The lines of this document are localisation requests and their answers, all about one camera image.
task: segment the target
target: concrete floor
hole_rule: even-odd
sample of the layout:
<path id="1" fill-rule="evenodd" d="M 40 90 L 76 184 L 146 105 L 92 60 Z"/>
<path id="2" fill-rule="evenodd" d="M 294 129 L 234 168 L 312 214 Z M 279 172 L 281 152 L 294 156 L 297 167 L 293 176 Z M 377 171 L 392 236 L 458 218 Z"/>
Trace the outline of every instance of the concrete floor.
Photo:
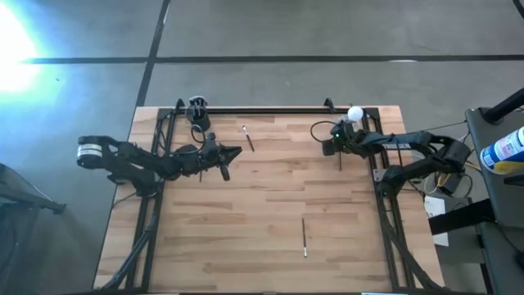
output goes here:
<path id="1" fill-rule="evenodd" d="M 147 57 L 161 4 L 0 2 L 0 13 L 10 12 L 33 44 L 22 51 L 7 43 L 11 53 L 2 45 L 0 63 L 17 52 Z M 18 32 L 13 24 L 9 28 L 0 34 Z M 523 30 L 509 0 L 173 0 L 158 56 L 523 54 Z M 64 215 L 39 217 L 26 257 L 25 291 L 91 288 L 115 186 L 102 171 L 76 165 L 76 140 L 86 134 L 126 139 L 144 69 L 0 67 L 0 77 L 11 79 L 7 86 L 28 79 L 15 91 L 0 88 L 0 162 L 68 206 Z M 406 129 L 416 130 L 464 120 L 467 108 L 492 106 L 521 88 L 522 77 L 524 61 L 162 64 L 154 67 L 145 105 L 173 106 L 196 94 L 220 106 L 319 105 L 332 98 L 339 104 L 400 105 Z M 437 133 L 460 136 L 466 127 Z M 473 199 L 485 198 L 481 179 L 474 178 Z M 475 265 L 441 262 L 448 286 L 482 290 L 479 275 L 472 275 Z"/>

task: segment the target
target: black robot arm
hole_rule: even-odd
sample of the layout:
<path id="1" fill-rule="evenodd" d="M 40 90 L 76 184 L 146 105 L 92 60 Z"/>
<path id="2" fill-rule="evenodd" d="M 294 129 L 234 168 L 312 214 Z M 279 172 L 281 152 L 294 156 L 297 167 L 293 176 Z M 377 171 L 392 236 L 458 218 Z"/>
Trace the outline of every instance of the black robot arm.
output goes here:
<path id="1" fill-rule="evenodd" d="M 415 150 L 425 156 L 421 161 L 406 166 L 393 165 L 386 170 L 378 189 L 382 195 L 388 197 L 396 196 L 404 183 L 410 179 L 424 177 L 433 172 L 462 172 L 464 163 L 471 154 L 466 144 L 427 131 L 384 135 L 361 129 L 354 131 L 351 123 L 342 121 L 334 125 L 330 134 L 331 139 L 322 141 L 325 156 L 344 152 L 365 158 L 384 150 Z"/>
<path id="2" fill-rule="evenodd" d="M 162 157 L 108 136 L 82 136 L 77 164 L 86 169 L 108 170 L 109 180 L 116 184 L 130 181 L 139 197 L 150 197 L 158 191 L 161 179 L 176 180 L 180 175 L 194 175 L 215 166 L 227 181 L 227 167 L 241 152 L 241 147 L 217 144 L 213 133 L 207 135 L 201 149 L 188 144 Z"/>

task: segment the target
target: black metal frame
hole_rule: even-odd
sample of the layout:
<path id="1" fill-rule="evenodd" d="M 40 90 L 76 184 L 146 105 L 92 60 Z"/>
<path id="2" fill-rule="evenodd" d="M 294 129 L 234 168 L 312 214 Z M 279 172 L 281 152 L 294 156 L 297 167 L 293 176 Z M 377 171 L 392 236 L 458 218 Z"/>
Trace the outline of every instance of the black metal frame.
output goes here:
<path id="1" fill-rule="evenodd" d="M 175 119 L 177 114 L 183 114 L 185 108 L 177 106 L 174 109 L 161 108 L 157 113 L 157 122 L 155 136 L 153 138 L 153 144 L 151 152 L 157 153 L 160 141 L 160 130 L 164 127 L 164 122 L 167 120 L 169 125 L 167 126 L 168 131 L 165 140 L 166 150 L 169 151 L 171 142 L 174 136 Z M 211 115 L 231 115 L 231 114 L 345 114 L 347 113 L 347 107 L 335 108 L 331 101 L 327 100 L 325 107 L 211 107 L 208 108 L 208 112 Z M 377 132 L 382 132 L 382 123 L 380 120 L 380 114 L 377 108 L 365 108 L 365 118 L 363 122 L 363 128 L 370 130 L 370 124 L 368 119 L 373 120 L 376 126 Z M 382 159 L 382 167 L 387 168 L 389 166 L 389 158 L 387 152 L 382 152 L 380 155 Z M 385 198 L 381 196 L 376 190 L 377 181 L 373 177 L 373 170 L 378 168 L 376 157 L 369 158 L 369 167 L 371 172 L 371 178 L 373 181 L 373 187 L 375 188 L 375 197 L 377 200 L 378 218 L 382 229 L 382 237 L 384 241 L 384 251 L 386 255 L 386 262 L 391 279 L 391 290 L 393 293 L 402 292 L 406 295 L 414 294 L 478 294 L 478 293 L 461 293 L 450 291 L 445 288 L 433 283 L 429 277 L 424 273 L 420 265 L 416 262 L 414 257 L 409 253 L 406 245 L 406 239 L 404 235 L 404 228 L 402 226 L 402 219 L 400 216 L 399 204 L 396 198 L 389 199 L 391 203 L 391 214 L 394 221 L 394 227 L 391 226 L 385 206 Z M 152 263 L 155 253 L 156 244 L 156 233 L 160 223 L 160 209 L 162 206 L 164 182 L 160 184 L 160 192 L 153 198 L 143 198 L 140 204 L 138 212 L 137 227 L 135 230 L 135 236 L 133 241 L 133 250 L 130 253 L 128 259 L 124 263 L 126 266 L 127 276 L 126 283 L 123 289 L 118 289 L 121 285 L 122 280 L 117 285 L 112 284 L 110 288 L 94 289 L 87 293 L 82 294 L 142 294 L 148 293 L 149 283 L 151 278 Z M 146 226 L 146 214 L 148 204 L 151 199 L 155 200 L 153 207 L 152 217 L 149 225 Z M 397 274 L 397 265 L 395 263 L 395 253 L 391 244 L 394 244 L 400 254 L 400 260 L 404 271 L 405 285 L 406 287 L 400 286 L 399 276 Z M 145 257 L 145 263 L 143 266 L 143 275 L 140 285 L 135 286 L 136 277 L 136 260 L 139 257 L 140 252 L 147 244 L 147 253 Z M 413 277 L 415 274 L 419 282 L 424 288 L 416 288 L 415 280 Z M 213 293 L 213 294 L 230 294 L 230 293 Z M 239 294 L 262 294 L 262 293 L 234 293 Z M 361 293 L 315 293 L 315 294 L 361 294 Z M 386 292 L 374 292 L 373 294 L 388 294 Z"/>

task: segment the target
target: spray can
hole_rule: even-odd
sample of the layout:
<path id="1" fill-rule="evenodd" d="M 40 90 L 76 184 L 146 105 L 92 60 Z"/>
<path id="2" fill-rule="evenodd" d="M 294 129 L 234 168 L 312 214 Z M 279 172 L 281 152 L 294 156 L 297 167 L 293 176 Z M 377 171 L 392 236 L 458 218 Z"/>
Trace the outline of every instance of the spray can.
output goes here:
<path id="1" fill-rule="evenodd" d="M 524 127 L 484 148 L 480 162 L 487 170 L 498 175 L 524 169 Z"/>

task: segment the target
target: wooden table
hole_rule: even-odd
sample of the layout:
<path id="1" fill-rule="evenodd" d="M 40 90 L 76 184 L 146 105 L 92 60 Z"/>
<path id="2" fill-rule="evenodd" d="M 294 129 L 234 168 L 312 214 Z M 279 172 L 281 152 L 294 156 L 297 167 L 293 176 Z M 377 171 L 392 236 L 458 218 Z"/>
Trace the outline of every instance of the wooden table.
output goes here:
<path id="1" fill-rule="evenodd" d="M 405 132 L 398 106 L 378 108 L 385 134 Z M 151 149 L 157 111 L 136 110 L 130 142 Z M 203 174 L 201 183 L 197 175 L 166 183 L 150 291 L 389 291 L 368 160 L 342 155 L 339 171 L 338 157 L 324 157 L 309 135 L 314 122 L 338 116 L 210 116 L 217 141 L 240 145 L 243 152 L 229 167 L 231 181 L 224 182 L 213 169 Z M 314 132 L 322 138 L 330 128 L 319 125 Z M 178 116 L 174 147 L 185 143 L 194 142 L 187 120 Z M 398 163 L 396 152 L 389 157 Z M 409 158 L 404 152 L 404 163 Z M 132 192 L 132 186 L 121 186 L 115 200 Z M 95 287 L 107 282 L 129 254 L 139 203 L 139 198 L 130 198 L 113 209 Z M 399 204 L 410 251 L 431 278 L 444 285 L 420 195 L 403 191 Z M 141 271 L 139 265 L 137 278 Z"/>

